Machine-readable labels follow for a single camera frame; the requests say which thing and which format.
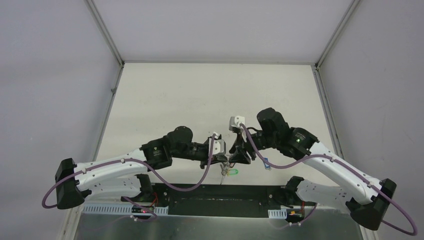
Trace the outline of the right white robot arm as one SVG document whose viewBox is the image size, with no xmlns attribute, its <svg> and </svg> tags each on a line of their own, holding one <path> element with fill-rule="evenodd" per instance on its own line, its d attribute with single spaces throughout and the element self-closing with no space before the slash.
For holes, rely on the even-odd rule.
<svg viewBox="0 0 424 240">
<path fill-rule="evenodd" d="M 328 149 L 319 139 L 301 127 L 290 127 L 282 114 L 272 107 L 256 116 L 260 130 L 248 131 L 245 118 L 232 116 L 229 130 L 237 134 L 230 150 L 231 162 L 249 164 L 260 150 L 275 149 L 286 157 L 304 163 L 337 186 L 314 183 L 293 176 L 284 187 L 284 200 L 290 205 L 300 201 L 323 204 L 349 214 L 359 225 L 372 231 L 379 229 L 397 185 L 389 178 L 368 175 Z"/>
</svg>

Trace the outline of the green key tag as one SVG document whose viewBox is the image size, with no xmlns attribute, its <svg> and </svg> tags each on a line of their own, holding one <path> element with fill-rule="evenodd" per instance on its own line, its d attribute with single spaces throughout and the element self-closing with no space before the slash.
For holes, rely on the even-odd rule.
<svg viewBox="0 0 424 240">
<path fill-rule="evenodd" d="M 228 176 L 234 176 L 237 175 L 239 171 L 237 169 L 230 169 L 227 173 Z"/>
</svg>

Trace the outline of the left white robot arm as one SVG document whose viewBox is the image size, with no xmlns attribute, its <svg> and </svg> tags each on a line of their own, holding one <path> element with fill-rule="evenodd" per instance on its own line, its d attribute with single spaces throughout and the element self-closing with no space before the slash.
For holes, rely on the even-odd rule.
<svg viewBox="0 0 424 240">
<path fill-rule="evenodd" d="M 213 133 L 204 143 L 193 141 L 193 132 L 179 126 L 161 138 L 149 141 L 135 150 L 106 160 L 76 163 L 64 159 L 55 174 L 54 208 L 71 209 L 86 200 L 130 198 L 147 202 L 155 199 L 148 173 L 170 167 L 173 158 L 198 161 L 206 172 L 217 163 L 225 163 L 226 142 Z"/>
</svg>

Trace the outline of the metal crescent keyring plate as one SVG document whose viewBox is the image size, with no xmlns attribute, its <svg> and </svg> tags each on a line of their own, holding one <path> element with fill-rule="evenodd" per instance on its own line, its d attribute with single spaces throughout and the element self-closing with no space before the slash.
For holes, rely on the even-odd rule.
<svg viewBox="0 0 424 240">
<path fill-rule="evenodd" d="M 232 168 L 232 164 L 229 163 L 228 161 L 226 162 L 222 162 L 220 164 L 220 168 L 221 168 L 221 180 L 220 180 L 220 185 L 223 184 L 225 177 L 229 176 L 230 174 L 230 170 Z"/>
</svg>

